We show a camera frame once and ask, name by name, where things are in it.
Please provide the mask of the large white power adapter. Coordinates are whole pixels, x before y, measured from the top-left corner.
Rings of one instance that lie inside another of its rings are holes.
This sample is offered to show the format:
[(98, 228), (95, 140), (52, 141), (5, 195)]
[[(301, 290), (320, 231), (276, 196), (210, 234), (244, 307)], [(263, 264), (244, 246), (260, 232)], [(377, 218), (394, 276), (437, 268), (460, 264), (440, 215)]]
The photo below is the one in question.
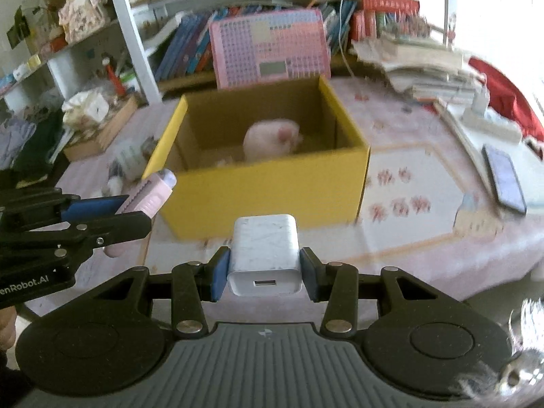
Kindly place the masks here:
[(260, 298), (302, 288), (297, 223), (291, 215), (240, 217), (235, 221), (229, 287), (235, 296)]

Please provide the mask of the pink plush toy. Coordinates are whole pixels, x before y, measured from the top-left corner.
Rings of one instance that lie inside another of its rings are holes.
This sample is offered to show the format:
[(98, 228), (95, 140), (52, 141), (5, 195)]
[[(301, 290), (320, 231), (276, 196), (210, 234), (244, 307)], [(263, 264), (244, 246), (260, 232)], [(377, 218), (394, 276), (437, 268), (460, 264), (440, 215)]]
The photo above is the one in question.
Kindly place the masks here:
[(293, 154), (302, 143), (300, 126), (288, 119), (255, 122), (242, 143), (247, 162), (270, 160)]

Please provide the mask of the pile of clothes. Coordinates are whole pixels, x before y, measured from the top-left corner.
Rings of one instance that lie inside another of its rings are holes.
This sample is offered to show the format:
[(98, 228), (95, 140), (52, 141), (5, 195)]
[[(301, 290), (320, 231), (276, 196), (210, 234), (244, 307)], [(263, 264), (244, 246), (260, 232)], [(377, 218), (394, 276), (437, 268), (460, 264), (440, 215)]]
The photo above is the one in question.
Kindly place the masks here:
[(1, 187), (27, 187), (53, 176), (73, 133), (64, 124), (64, 100), (48, 90), (17, 113), (1, 111)]

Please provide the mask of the wooden chess box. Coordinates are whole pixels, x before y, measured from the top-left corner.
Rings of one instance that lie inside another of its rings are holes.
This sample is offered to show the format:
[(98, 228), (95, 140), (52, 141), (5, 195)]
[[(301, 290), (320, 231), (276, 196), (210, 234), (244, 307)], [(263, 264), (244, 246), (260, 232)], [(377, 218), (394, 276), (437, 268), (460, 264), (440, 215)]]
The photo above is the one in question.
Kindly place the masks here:
[(136, 95), (128, 95), (110, 108), (104, 122), (76, 131), (63, 150), (67, 160), (75, 162), (104, 153), (137, 109)]

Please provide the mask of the red white-capped stick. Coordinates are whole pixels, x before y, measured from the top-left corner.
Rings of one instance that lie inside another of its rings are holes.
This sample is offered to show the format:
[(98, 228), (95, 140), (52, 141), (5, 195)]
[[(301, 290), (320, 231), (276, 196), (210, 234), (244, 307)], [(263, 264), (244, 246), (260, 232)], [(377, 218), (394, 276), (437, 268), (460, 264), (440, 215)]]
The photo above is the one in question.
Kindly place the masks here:
[(115, 90), (116, 95), (118, 97), (120, 97), (120, 98), (124, 98), (125, 95), (126, 95), (126, 91), (124, 89), (124, 86), (123, 86), (120, 78), (118, 78), (117, 75), (114, 72), (114, 69), (113, 69), (113, 66), (111, 64), (110, 58), (108, 56), (106, 56), (106, 57), (104, 57), (102, 59), (101, 62), (102, 62), (102, 66), (104, 67), (110, 82), (112, 82), (112, 84), (114, 85), (114, 90)]

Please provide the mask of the pink checkered tablecloth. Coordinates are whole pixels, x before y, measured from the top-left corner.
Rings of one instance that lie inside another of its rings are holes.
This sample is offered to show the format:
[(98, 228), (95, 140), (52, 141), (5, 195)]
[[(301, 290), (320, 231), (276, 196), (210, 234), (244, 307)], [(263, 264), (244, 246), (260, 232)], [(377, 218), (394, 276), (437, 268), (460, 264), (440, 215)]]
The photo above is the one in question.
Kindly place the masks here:
[(442, 119), (362, 78), (283, 81), (186, 94), (146, 108), (121, 142), (158, 136), (148, 172), (176, 186), (145, 239), (97, 250), (69, 289), (30, 301), (45, 315), (143, 265), (165, 274), (223, 246), (269, 249), (240, 217), (284, 215), (323, 262), (395, 266), (457, 300), (526, 276), (543, 258), (540, 216), (500, 217)]

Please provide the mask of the yellow cardboard box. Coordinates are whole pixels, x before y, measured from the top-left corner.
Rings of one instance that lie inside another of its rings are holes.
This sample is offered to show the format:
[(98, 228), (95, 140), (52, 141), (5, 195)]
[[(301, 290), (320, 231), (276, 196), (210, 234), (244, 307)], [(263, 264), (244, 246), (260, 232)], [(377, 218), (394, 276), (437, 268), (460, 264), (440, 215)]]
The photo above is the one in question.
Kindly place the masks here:
[(177, 179), (160, 211), (177, 238), (213, 239), (240, 217), (355, 221), (370, 153), (329, 79), (286, 80), (184, 95), (146, 173)]

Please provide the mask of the row of blue books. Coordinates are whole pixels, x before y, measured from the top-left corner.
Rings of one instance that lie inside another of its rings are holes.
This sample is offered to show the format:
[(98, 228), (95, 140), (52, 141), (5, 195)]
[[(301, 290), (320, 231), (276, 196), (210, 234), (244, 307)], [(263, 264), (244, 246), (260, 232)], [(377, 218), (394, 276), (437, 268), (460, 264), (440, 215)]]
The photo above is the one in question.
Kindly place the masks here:
[(157, 82), (184, 77), (217, 10), (184, 15), (155, 71)]

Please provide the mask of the dark smartphone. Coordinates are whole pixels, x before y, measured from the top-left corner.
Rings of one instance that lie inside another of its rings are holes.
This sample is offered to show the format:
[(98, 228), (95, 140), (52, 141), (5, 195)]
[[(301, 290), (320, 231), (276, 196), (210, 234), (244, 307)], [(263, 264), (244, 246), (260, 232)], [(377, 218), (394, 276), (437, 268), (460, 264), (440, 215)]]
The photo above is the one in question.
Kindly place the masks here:
[(522, 216), (527, 214), (527, 204), (510, 156), (490, 144), (483, 146), (482, 153), (491, 174), (497, 203)]

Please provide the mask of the white power strip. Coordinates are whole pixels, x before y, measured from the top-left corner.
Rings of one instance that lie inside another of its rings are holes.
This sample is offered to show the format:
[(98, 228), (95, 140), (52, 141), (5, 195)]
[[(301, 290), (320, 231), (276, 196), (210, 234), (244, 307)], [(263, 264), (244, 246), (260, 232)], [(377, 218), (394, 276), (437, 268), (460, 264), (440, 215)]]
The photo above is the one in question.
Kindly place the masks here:
[(475, 93), (471, 105), (464, 110), (461, 121), (469, 128), (514, 144), (520, 143), (523, 137), (522, 130), (515, 121), (491, 108), (491, 93), (486, 85)]

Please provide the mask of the stack of papers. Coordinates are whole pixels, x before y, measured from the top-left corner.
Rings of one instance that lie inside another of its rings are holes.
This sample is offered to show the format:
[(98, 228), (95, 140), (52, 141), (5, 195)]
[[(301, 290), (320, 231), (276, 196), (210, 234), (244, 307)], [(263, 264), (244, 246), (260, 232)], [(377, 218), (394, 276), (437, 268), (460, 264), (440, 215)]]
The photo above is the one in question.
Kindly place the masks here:
[(360, 62), (381, 69), (393, 90), (420, 102), (469, 104), (487, 82), (459, 51), (432, 39), (396, 37), (352, 43)]

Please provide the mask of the pink learning tablet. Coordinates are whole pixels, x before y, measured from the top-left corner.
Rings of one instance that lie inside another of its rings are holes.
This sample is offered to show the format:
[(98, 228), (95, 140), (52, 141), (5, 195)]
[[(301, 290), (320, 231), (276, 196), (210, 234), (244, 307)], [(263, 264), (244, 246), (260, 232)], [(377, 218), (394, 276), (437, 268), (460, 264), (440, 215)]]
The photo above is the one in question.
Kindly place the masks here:
[(259, 12), (209, 27), (219, 89), (331, 76), (322, 14), (317, 9)]

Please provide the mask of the red box on shelf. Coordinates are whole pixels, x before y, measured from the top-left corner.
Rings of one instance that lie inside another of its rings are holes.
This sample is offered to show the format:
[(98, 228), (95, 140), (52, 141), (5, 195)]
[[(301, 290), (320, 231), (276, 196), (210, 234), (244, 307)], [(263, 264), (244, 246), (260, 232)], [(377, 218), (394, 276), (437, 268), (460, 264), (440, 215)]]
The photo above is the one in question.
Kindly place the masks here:
[(418, 0), (361, 0), (361, 2), (364, 10), (406, 15), (420, 13)]

